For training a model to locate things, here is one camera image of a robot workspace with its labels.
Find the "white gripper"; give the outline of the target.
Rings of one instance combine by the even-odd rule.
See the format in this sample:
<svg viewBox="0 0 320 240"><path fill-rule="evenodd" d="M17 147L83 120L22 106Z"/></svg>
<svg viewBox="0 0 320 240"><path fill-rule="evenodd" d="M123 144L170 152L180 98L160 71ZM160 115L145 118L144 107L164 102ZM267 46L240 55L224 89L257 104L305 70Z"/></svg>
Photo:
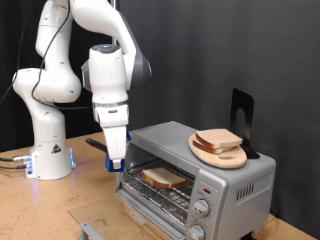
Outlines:
<svg viewBox="0 0 320 240"><path fill-rule="evenodd" d="M126 127L108 127L103 129L107 152L109 158L113 160L113 168L120 169L122 160L126 156Z"/></svg>

